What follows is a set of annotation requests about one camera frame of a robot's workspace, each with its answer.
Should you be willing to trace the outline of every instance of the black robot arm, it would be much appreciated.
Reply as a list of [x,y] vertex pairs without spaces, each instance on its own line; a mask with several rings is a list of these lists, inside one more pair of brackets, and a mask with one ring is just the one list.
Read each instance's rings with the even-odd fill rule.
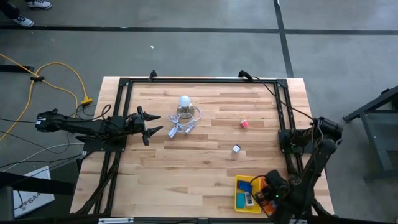
[[326,118],[314,119],[306,130],[291,130],[284,139],[285,144],[299,147],[313,142],[313,152],[302,175],[290,175],[283,179],[278,171],[266,174],[267,187],[256,193],[260,205],[274,201],[276,208],[272,220],[278,224],[289,223],[293,215],[301,217],[311,205],[320,215],[330,215],[315,200],[313,188],[330,156],[341,143],[343,128]]
[[59,130],[71,133],[80,133],[84,136],[76,138],[82,142],[98,141],[110,142],[130,134],[142,133],[144,145],[149,145],[149,138],[158,130],[163,128],[146,129],[145,121],[159,119],[160,116],[149,115],[143,112],[141,106],[137,107],[137,113],[130,114],[126,118],[122,116],[111,116],[93,121],[92,119],[78,119],[58,114],[58,110],[47,111],[37,115],[35,127],[38,131],[54,132]]

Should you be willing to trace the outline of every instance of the concrete floor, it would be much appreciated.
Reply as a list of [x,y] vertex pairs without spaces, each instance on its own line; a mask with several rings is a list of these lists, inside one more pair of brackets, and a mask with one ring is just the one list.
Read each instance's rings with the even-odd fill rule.
[[[14,3],[40,25],[277,28],[271,0],[54,0],[53,9],[45,12]],[[398,2],[393,0],[296,0],[280,5],[286,29],[398,29]],[[1,22],[8,22],[0,16]],[[287,42],[294,75],[305,80],[314,116],[343,124],[344,115],[398,83],[398,36],[287,35]],[[156,70],[159,75],[235,77],[246,70],[260,77],[286,77],[278,34],[2,30],[0,52],[36,68],[54,61],[71,65],[95,100],[105,75],[148,75]],[[8,62],[0,58],[0,63]],[[52,67],[42,74],[81,98],[81,86],[67,69]],[[2,73],[0,81],[1,105],[6,108],[0,117],[15,119],[25,106],[29,76]],[[72,114],[73,107],[72,97],[39,83],[24,120],[33,121],[37,113],[53,108]],[[0,130],[9,125],[1,121]],[[397,182],[363,182],[364,174],[377,171],[374,151],[359,121],[343,126],[344,141],[327,166],[335,213],[394,222]],[[67,142],[65,133],[39,133],[31,124],[20,123],[12,133],[44,146]],[[0,165],[39,150],[8,136],[0,142]],[[43,152],[36,159],[80,152],[81,147],[71,147],[62,156]],[[40,166],[24,164],[11,172],[24,174]]]

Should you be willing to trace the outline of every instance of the yellow extension cord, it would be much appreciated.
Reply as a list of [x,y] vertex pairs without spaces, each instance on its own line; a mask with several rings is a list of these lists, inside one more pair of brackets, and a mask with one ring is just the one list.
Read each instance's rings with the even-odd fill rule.
[[[23,68],[23,69],[26,70],[27,72],[31,73],[34,77],[39,77],[39,75],[38,75],[39,72],[40,72],[43,68],[48,67],[49,65],[63,65],[63,66],[65,66],[65,67],[69,68],[69,69],[70,69],[74,74],[76,74],[76,76],[79,78],[79,81],[80,81],[80,83],[81,83],[81,87],[83,88],[83,92],[84,92],[84,100],[83,100],[81,103],[82,103],[83,105],[89,105],[90,103],[93,102],[93,99],[91,99],[91,98],[89,98],[89,97],[87,96],[87,92],[86,92],[85,85],[84,85],[83,81],[81,80],[79,74],[78,74],[73,68],[71,68],[69,65],[67,65],[67,64],[65,64],[65,63],[61,63],[61,62],[52,62],[52,63],[48,63],[48,64],[46,64],[46,65],[41,66],[41,67],[37,70],[37,72],[34,73],[34,72],[30,71],[29,69],[26,69],[25,67],[23,67],[23,66],[20,65],[19,63],[13,61],[13,60],[10,59],[9,57],[7,57],[7,56],[5,56],[5,55],[3,55],[3,54],[0,54],[0,56],[4,57],[5,59],[9,60],[10,62],[12,62],[12,63],[14,63],[14,64],[16,64],[16,65],[18,65],[18,66],[20,66],[21,68]],[[75,94],[73,94],[71,91],[69,91],[69,90],[67,90],[67,89],[64,89],[64,88],[61,88],[61,87],[57,87],[57,86],[55,86],[55,85],[49,83],[49,82],[46,81],[46,80],[43,80],[43,82],[46,83],[47,85],[51,86],[52,88],[55,88],[55,89],[57,89],[57,90],[62,90],[62,91],[65,91],[65,92],[71,94],[71,96],[73,96],[74,99],[75,99],[75,101],[76,101],[76,110],[77,110],[77,108],[78,108],[79,106],[78,106],[78,99],[77,99],[77,97],[76,97]],[[28,97],[28,99],[27,99],[27,103],[26,103],[26,105],[25,105],[25,109],[22,111],[22,113],[21,113],[21,114],[19,115],[19,117],[16,119],[16,122],[14,122],[14,124],[12,124],[12,126],[7,130],[6,134],[4,134],[4,135],[0,138],[0,141],[2,141],[2,140],[7,136],[7,134],[14,128],[14,126],[18,123],[18,121],[22,118],[22,116],[25,114],[26,110],[28,109],[29,104],[30,104],[30,100],[32,99],[33,84],[34,84],[34,81],[31,81],[31,83],[30,83],[30,88],[29,88],[29,97]]]

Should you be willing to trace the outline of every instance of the wooden table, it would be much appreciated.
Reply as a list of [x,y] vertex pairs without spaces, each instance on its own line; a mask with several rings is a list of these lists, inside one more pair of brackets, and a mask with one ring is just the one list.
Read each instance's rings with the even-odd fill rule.
[[[104,77],[95,115],[107,104],[114,105],[120,77]],[[287,79],[292,106],[310,114],[304,81]],[[176,112],[178,98],[188,95],[202,110],[202,119],[188,135],[167,133],[173,124],[166,116]],[[264,214],[234,211],[236,175],[266,174],[277,169],[286,176],[286,164],[277,142],[279,120],[275,98],[261,84],[232,83],[135,83],[129,114],[142,106],[162,118],[148,128],[164,128],[144,146],[142,136],[129,136],[122,154],[112,216],[129,217],[251,217]],[[298,129],[310,120],[294,112]],[[246,119],[248,129],[239,120]],[[239,144],[238,154],[231,152]],[[100,179],[103,152],[84,160],[71,212],[88,200]],[[303,156],[304,164],[309,155]],[[333,213],[325,174],[315,186],[318,201]]]

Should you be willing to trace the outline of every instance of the person's foot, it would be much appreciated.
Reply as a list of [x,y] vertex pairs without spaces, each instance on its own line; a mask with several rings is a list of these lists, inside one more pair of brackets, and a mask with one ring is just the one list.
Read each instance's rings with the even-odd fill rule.
[[13,21],[24,27],[31,27],[35,24],[32,20],[21,15],[19,15],[17,19],[13,19]]
[[31,2],[27,2],[27,7],[31,9],[50,9],[52,7],[52,4],[43,1],[43,0],[32,0]]

